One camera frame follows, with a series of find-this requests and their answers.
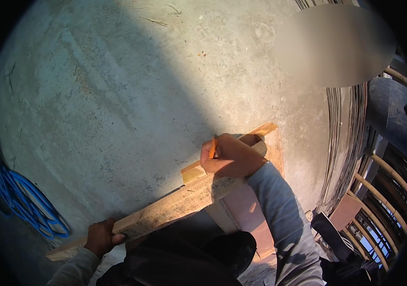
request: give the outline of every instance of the concrete floor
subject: concrete floor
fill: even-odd
[[[277,123],[286,180],[305,211],[315,208],[329,137],[326,92],[291,77],[273,53],[275,28],[299,11],[296,2],[169,4],[182,14],[154,0],[37,1],[6,42],[2,151],[72,232],[48,242],[0,215],[1,251],[24,285],[45,284],[61,265],[44,257],[48,249],[180,186],[179,170],[212,134]]]

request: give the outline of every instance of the blue hose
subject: blue hose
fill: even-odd
[[[27,192],[38,201],[40,208],[29,198]],[[59,219],[59,213],[45,195],[26,177],[8,169],[1,159],[0,197],[5,200],[10,209],[9,212],[4,212],[0,208],[0,212],[5,216],[9,217],[12,214],[16,214],[49,239],[54,239],[55,236],[69,236],[69,229]],[[59,225],[64,232],[54,231],[51,227],[52,225]]]

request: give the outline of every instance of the long sleeve shirt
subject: long sleeve shirt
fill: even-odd
[[[289,185],[267,162],[248,180],[261,205],[277,249],[275,285],[323,285],[318,246]],[[82,248],[58,269],[48,286],[86,286],[100,259]]]

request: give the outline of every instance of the bamboo pole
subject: bamboo pole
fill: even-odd
[[[357,221],[357,219],[354,218],[354,219],[352,219],[352,221],[353,221],[354,225],[357,227],[357,229],[362,233],[362,235],[368,241],[368,243],[370,243],[370,245],[373,247],[373,249],[375,250],[376,254],[379,257],[379,260],[381,260],[381,263],[383,264],[384,269],[386,269],[386,271],[388,271],[389,270],[388,263],[386,262],[386,259],[384,259],[383,253],[379,249],[379,246],[373,241],[372,237],[365,230],[365,228],[363,226],[361,226],[361,224],[359,223],[359,221]]]
[[[395,254],[399,253],[399,250],[397,249],[397,246],[394,243],[394,240],[392,237],[389,235],[388,231],[386,228],[384,228],[383,224],[378,220],[378,218],[372,213],[372,211],[366,206],[364,202],[362,202],[352,191],[347,191],[347,194],[350,195],[353,199],[356,199],[357,201],[362,203],[362,209],[365,211],[365,213],[373,220],[377,228],[380,230],[380,232],[383,234],[383,236],[388,240],[390,246],[392,247],[392,250],[394,250]]]
[[[357,249],[359,250],[359,252],[361,253],[362,257],[364,257],[365,260],[370,260],[370,258],[367,256],[367,254],[365,254],[364,249],[362,248],[360,242],[358,242],[354,236],[350,233],[349,230],[346,229],[346,227],[343,228],[343,231],[345,232],[345,234],[349,237],[349,239],[352,241],[352,243],[357,247]]]
[[[407,77],[404,76],[403,74],[401,74],[400,72],[395,71],[395,70],[391,69],[390,67],[387,67],[384,70],[384,72],[387,73],[388,75],[400,80],[407,87]]]
[[[400,213],[398,213],[396,211],[396,209],[388,202],[388,200],[383,197],[383,195],[378,192],[377,189],[375,189],[374,186],[372,186],[371,183],[367,182],[366,179],[362,178],[361,175],[359,174],[355,174],[354,177],[356,179],[358,179],[364,186],[366,186],[366,188],[372,192],[373,195],[375,195],[375,197],[378,198],[378,200],[380,200],[382,203],[384,203],[384,205],[392,212],[393,216],[395,217],[395,219],[398,221],[398,223],[401,225],[402,229],[404,230],[405,233],[407,233],[407,225],[405,220],[402,218],[402,216],[400,215]]]
[[[394,180],[396,180],[399,185],[405,189],[405,191],[407,192],[407,183],[405,182],[405,180],[403,180],[403,178],[399,175],[399,173],[397,173],[391,166],[389,166],[388,163],[386,163],[383,159],[381,159],[378,155],[376,154],[369,154],[369,156],[378,164],[381,166],[381,168],[383,168],[389,175],[391,175],[391,177],[394,178]]]

